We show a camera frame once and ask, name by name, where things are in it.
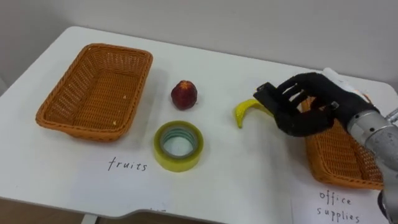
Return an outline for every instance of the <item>floor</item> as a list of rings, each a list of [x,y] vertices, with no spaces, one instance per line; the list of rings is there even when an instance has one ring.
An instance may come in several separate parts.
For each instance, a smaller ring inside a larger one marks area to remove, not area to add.
[[[82,214],[53,208],[0,200],[0,223],[3,224],[80,224]],[[120,220],[100,219],[98,224],[206,224],[195,220],[153,213],[139,213]]]

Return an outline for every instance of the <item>tape roll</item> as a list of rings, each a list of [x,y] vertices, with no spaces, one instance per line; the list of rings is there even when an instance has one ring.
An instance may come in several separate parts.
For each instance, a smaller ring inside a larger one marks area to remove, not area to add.
[[[156,161],[173,172],[194,167],[203,150],[203,136],[197,127],[186,121],[171,121],[157,130],[154,138]]]

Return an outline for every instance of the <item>toy banana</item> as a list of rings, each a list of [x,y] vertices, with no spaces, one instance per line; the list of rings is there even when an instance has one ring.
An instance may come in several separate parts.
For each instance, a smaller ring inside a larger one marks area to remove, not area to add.
[[[236,124],[238,125],[239,128],[242,128],[244,114],[245,114],[246,110],[249,108],[259,109],[263,112],[266,112],[269,116],[274,117],[274,115],[272,115],[272,113],[269,112],[267,110],[267,108],[265,108],[256,99],[249,99],[249,100],[246,100],[246,101],[238,104],[235,107],[234,115],[235,115]]]

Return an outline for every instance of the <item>wicker basket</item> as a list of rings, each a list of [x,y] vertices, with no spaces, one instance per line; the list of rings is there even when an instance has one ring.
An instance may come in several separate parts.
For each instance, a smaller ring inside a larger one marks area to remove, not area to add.
[[[309,110],[311,100],[302,103]],[[340,125],[305,138],[313,177],[319,182],[359,189],[381,190],[382,175],[373,155],[360,146]]]
[[[76,138],[115,141],[129,128],[152,55],[90,44],[81,50],[36,114],[36,122]]]

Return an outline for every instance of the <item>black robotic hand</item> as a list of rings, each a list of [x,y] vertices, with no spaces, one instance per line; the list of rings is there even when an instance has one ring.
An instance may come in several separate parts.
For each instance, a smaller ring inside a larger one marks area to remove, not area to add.
[[[301,113],[297,107],[309,96],[315,97],[311,110]],[[277,88],[265,83],[257,89],[254,97],[274,115],[279,129],[297,137],[331,128],[335,118],[346,128],[356,114],[366,110],[378,111],[357,94],[342,89],[315,72],[296,75]]]

